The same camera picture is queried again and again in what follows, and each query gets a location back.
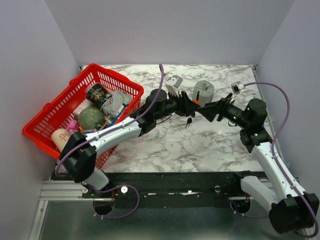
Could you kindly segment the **orange black padlock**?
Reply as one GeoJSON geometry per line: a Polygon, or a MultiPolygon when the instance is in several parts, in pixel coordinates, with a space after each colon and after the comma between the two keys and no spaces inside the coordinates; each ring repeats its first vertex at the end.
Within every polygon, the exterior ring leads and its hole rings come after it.
{"type": "Polygon", "coordinates": [[[197,92],[196,92],[196,95],[195,95],[195,97],[192,99],[192,101],[193,101],[195,104],[200,105],[199,99],[200,99],[200,92],[197,91],[197,92]]]}

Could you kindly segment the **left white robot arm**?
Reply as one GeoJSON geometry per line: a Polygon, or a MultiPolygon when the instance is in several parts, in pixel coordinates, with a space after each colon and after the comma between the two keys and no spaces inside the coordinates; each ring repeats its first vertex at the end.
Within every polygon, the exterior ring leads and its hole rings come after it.
{"type": "Polygon", "coordinates": [[[107,197],[111,185],[106,174],[96,167],[96,159],[109,149],[153,130],[157,120],[171,114],[189,117],[200,107],[182,91],[178,96],[154,89],[145,103],[122,121],[101,131],[72,133],[60,154],[63,166],[75,183],[86,183],[101,198],[107,197]]]}

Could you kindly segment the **black keys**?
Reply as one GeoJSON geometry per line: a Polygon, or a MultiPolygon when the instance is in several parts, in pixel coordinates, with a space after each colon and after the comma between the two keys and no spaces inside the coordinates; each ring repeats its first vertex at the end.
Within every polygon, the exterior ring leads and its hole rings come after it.
{"type": "Polygon", "coordinates": [[[192,113],[192,114],[188,117],[188,119],[187,119],[187,121],[186,121],[186,125],[185,125],[185,128],[186,128],[186,129],[190,127],[191,123],[193,122],[193,118],[194,118],[195,116],[196,116],[196,113],[194,112],[194,113],[192,113]]]}

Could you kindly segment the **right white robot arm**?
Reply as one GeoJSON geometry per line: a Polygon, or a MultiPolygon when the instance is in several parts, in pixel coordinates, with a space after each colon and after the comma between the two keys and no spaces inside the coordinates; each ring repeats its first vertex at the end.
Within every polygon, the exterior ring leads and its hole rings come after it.
{"type": "Polygon", "coordinates": [[[273,140],[263,126],[267,118],[266,103],[253,98],[241,110],[231,103],[231,98],[229,94],[207,103],[197,112],[210,122],[227,119],[241,127],[240,140],[262,167],[272,189],[256,176],[247,175],[233,180],[230,191],[236,196],[246,193],[253,197],[267,211],[272,227],[279,234],[314,227],[320,201],[314,193],[306,192],[273,149],[273,140]]]}

